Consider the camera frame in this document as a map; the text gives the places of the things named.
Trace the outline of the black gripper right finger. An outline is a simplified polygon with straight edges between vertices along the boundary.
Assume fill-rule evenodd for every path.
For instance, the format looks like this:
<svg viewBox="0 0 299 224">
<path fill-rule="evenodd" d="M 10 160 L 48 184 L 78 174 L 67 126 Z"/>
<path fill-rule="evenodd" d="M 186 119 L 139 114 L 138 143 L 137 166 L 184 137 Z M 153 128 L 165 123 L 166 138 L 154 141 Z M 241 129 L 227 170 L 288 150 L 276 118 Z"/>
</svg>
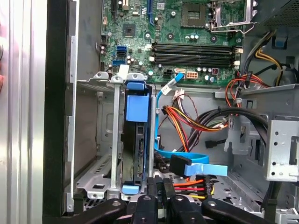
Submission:
<svg viewBox="0 0 299 224">
<path fill-rule="evenodd" d="M 271 222 L 237 208 L 224 201 L 207 198 L 200 210 L 183 195 L 175 193 L 171 179 L 163 179 L 167 196 L 166 223 L 168 224 L 270 224 Z"/>
</svg>

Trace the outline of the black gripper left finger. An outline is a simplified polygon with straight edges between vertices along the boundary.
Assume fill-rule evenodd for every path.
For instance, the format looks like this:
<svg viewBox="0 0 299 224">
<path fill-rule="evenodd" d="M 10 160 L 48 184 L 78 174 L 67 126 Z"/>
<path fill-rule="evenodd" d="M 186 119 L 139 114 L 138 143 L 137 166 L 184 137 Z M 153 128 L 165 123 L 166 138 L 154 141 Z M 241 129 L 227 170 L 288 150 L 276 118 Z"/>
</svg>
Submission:
<svg viewBox="0 0 299 224">
<path fill-rule="evenodd" d="M 147 193 L 140 195 L 135 211 L 126 217 L 127 204 L 120 199 L 109 199 L 75 216 L 76 224 L 112 224 L 124 217 L 130 224 L 157 223 L 157 178 L 147 178 Z"/>
</svg>

